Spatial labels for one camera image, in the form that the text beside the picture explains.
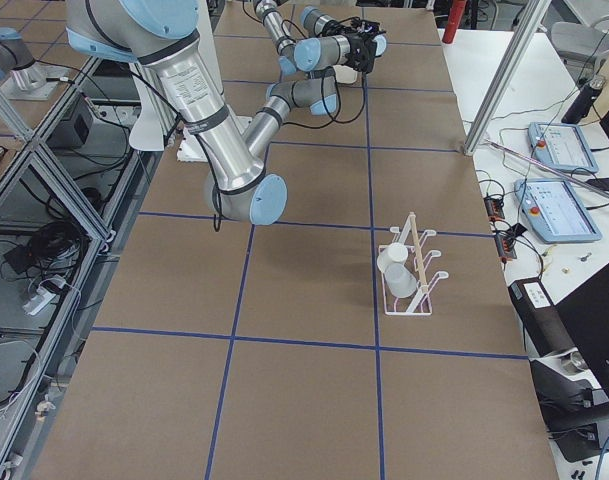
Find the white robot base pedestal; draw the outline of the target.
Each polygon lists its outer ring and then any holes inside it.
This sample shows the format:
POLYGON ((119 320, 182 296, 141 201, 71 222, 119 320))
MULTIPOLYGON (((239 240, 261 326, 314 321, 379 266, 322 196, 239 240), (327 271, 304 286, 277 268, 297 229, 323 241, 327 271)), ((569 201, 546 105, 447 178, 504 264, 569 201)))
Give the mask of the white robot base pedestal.
POLYGON ((211 21, 203 1, 123 1, 120 28, 138 63, 155 74, 165 98, 202 145, 213 169, 231 180, 261 164, 248 150, 222 93, 211 21))

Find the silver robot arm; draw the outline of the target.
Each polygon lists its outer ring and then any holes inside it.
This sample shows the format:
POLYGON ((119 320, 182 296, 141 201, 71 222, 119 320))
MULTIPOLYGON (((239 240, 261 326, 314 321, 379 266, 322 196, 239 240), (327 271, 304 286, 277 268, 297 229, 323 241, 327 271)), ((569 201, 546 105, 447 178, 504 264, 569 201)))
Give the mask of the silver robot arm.
POLYGON ((68 40, 86 55, 154 72, 207 158, 206 202, 225 218, 270 225, 285 209, 287 186, 267 173, 259 155, 292 109, 331 111, 333 68, 344 62, 348 43, 338 37, 296 43, 295 65, 311 78, 274 85, 264 107, 240 130, 199 53, 198 10, 195 1, 69 1, 68 40))
POLYGON ((315 6, 306 6, 300 23, 282 16, 280 1, 254 1, 253 13, 267 30, 278 54, 282 73, 312 73, 346 66, 368 74, 387 48, 385 31, 376 21, 359 16, 338 20, 315 6))

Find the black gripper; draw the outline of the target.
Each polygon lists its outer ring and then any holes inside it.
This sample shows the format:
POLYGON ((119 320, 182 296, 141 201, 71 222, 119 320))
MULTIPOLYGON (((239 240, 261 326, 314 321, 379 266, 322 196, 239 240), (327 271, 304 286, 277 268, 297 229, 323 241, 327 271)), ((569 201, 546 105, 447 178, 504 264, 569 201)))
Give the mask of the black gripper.
POLYGON ((371 73, 377 51, 376 35, 368 32, 347 33, 349 52, 345 55, 345 65, 359 73, 371 73))

